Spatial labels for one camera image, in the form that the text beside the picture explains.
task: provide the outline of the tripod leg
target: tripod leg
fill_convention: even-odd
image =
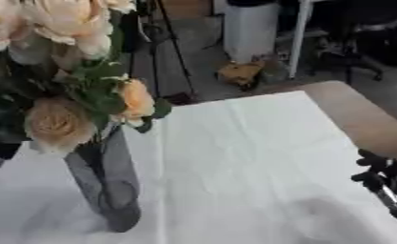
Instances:
[[[169,31],[170,39],[173,44],[173,47],[176,51],[177,57],[180,62],[180,66],[182,67],[183,74],[185,75],[185,78],[187,79],[190,93],[192,95],[196,95],[195,89],[193,88],[192,82],[190,81],[190,72],[187,69],[187,66],[185,64],[185,60],[183,59],[182,53],[180,52],[179,44],[177,43],[177,36],[174,33],[174,29],[172,27],[171,21],[169,19],[169,16],[166,11],[166,7],[164,6],[164,3],[162,0],[156,0],[158,2],[158,6],[160,7],[161,13],[163,14],[164,22],[167,25],[167,29]]]
[[[149,38],[150,38],[150,49],[149,49],[149,54],[152,59],[152,75],[153,75],[153,83],[155,85],[155,96],[157,98],[161,97],[161,91],[160,91],[160,82],[158,78],[158,58],[157,58],[157,43],[155,39],[155,28],[154,28],[154,18],[153,18],[153,11],[152,11],[153,6],[150,6],[150,13],[148,15],[148,20],[150,24],[149,28]]]

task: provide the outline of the chair wheel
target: chair wheel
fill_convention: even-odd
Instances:
[[[383,80],[383,75],[382,74],[377,74],[376,76],[374,76],[374,80],[375,81],[382,81]]]

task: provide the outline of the white trash can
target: white trash can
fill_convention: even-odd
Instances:
[[[253,56],[272,54],[278,25],[276,2],[256,7],[227,5],[225,9],[225,52],[238,64]]]

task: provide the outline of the white table leg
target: white table leg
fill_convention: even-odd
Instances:
[[[300,52],[302,50],[303,38],[307,26],[309,11],[311,9],[310,0],[302,0],[300,4],[300,12],[297,18],[296,31],[292,46],[291,57],[289,60],[289,75],[293,79],[296,76],[297,66],[299,64]]]

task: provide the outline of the glass vase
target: glass vase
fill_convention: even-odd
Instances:
[[[139,184],[120,128],[103,142],[78,147],[65,161],[89,206],[111,231],[123,233],[137,224]]]

